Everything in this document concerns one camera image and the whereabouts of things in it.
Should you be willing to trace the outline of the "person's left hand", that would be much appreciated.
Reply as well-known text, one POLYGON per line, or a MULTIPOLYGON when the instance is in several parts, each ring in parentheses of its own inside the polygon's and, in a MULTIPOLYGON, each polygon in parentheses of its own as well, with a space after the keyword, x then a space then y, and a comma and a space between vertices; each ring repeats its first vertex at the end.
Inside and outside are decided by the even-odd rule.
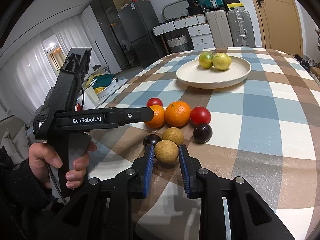
MULTIPOLYGON (((84 155, 75 159, 73 168, 65 175, 65 178, 67 179, 67 188, 76 189, 83 183, 89 165, 89 152, 94 152, 96 150, 96 144, 91 141, 87 146, 84 155)), ((50 189, 51 183, 47 164, 52 165, 54 168, 62 167, 62 160, 57 152, 48 143, 38 142, 32 144, 29 148, 28 159, 30 169, 35 177, 44 183, 46 188, 50 189)))

